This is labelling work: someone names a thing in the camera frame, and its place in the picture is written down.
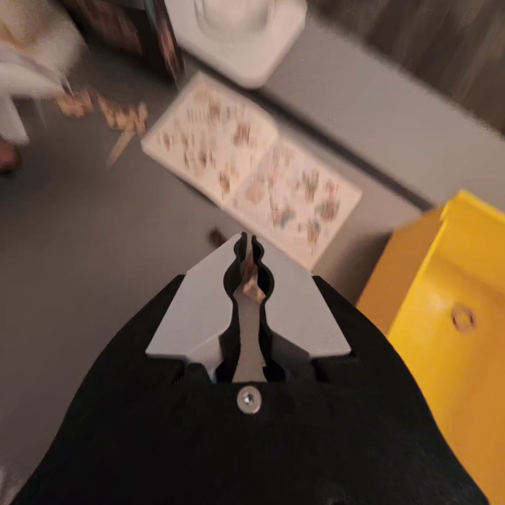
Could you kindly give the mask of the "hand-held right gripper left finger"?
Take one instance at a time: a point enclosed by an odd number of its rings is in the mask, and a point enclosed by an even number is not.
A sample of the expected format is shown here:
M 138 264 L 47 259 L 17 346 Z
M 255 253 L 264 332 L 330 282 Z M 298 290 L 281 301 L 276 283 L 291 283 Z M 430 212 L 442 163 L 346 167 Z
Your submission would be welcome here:
M 145 351 L 198 363 L 214 382 L 231 382 L 241 352 L 238 305 L 248 237 L 236 234 L 187 271 Z

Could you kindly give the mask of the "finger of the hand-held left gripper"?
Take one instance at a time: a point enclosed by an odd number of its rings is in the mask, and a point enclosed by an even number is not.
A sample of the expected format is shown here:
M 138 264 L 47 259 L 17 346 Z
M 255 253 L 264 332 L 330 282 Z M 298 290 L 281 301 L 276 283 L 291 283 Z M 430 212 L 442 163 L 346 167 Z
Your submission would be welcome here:
M 19 46 L 1 40 L 1 95 L 44 99 L 72 94 L 67 74 L 74 41 L 36 39 Z

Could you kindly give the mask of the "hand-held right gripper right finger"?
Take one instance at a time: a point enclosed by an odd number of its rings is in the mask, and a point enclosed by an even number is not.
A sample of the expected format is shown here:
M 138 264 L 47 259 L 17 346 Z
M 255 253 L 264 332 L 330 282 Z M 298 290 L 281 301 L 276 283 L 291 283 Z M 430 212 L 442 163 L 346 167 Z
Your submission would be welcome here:
M 252 253 L 260 304 L 259 344 L 269 371 L 312 371 L 314 360 L 348 357 L 351 347 L 313 276 L 262 237 Z

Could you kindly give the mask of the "long slotted wooden model part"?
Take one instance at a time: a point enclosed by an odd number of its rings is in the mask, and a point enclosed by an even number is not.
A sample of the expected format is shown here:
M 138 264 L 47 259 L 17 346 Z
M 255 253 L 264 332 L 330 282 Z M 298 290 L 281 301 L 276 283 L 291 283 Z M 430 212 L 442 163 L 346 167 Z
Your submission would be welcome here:
M 265 294 L 258 284 L 258 266 L 254 261 L 252 251 L 246 255 L 242 264 L 241 281 L 243 294 L 260 305 L 265 298 Z

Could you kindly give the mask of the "wooden model assembly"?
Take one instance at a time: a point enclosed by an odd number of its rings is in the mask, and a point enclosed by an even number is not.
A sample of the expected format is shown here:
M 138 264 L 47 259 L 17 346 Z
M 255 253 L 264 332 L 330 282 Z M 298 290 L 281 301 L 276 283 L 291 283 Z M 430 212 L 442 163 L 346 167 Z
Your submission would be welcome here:
M 113 130 L 132 131 L 144 135 L 147 129 L 148 107 L 145 102 L 117 103 L 95 89 L 60 94 L 51 101 L 67 117 L 81 118 L 97 110 Z

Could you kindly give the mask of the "black model kit box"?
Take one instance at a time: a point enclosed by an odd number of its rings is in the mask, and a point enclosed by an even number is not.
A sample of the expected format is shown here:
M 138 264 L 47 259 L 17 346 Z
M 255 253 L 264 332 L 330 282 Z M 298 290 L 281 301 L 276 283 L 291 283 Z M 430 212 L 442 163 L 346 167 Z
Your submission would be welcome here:
M 87 41 L 129 56 L 178 83 L 185 65 L 165 1 L 60 1 Z

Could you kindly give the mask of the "white cardboard box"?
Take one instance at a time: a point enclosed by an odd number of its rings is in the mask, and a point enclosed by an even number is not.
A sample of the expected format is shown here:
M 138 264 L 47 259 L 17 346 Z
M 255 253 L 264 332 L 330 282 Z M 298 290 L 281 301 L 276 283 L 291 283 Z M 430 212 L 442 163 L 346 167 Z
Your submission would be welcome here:
M 1 1 L 1 53 L 68 58 L 84 45 L 69 15 L 53 1 Z

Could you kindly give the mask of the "flat wooden strip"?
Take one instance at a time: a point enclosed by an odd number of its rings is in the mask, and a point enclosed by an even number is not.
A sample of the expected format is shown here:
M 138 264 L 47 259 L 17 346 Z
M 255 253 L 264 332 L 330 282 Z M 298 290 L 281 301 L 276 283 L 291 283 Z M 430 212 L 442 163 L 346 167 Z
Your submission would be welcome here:
M 128 147 L 129 143 L 131 142 L 131 140 L 134 138 L 135 135 L 136 135 L 135 128 L 124 129 L 121 132 L 116 143 L 113 145 L 106 158 L 105 166 L 108 171 L 113 167 L 115 162 L 117 162 L 118 158 L 122 155 L 125 148 Z

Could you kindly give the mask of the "open instruction booklet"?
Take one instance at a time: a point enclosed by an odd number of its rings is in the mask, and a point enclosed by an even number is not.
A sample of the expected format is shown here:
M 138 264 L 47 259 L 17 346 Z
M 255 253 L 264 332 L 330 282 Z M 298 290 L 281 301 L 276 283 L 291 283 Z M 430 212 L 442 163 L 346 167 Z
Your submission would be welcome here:
M 312 272 L 362 191 L 243 95 L 198 72 L 142 150 Z

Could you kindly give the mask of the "yellow plastic bin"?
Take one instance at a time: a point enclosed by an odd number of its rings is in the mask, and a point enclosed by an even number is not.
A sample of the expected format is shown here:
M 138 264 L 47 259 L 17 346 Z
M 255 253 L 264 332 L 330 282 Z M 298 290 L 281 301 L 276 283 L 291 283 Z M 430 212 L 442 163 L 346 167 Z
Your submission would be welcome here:
M 395 230 L 357 308 L 489 502 L 504 504 L 504 213 L 461 190 Z

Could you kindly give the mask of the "white rounded board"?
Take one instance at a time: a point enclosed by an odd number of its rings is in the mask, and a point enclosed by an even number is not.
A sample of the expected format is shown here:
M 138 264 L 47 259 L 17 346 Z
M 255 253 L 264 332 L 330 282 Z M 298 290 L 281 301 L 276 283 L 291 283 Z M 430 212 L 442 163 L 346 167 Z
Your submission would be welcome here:
M 306 1 L 165 1 L 179 46 L 237 85 L 262 87 L 305 28 Z

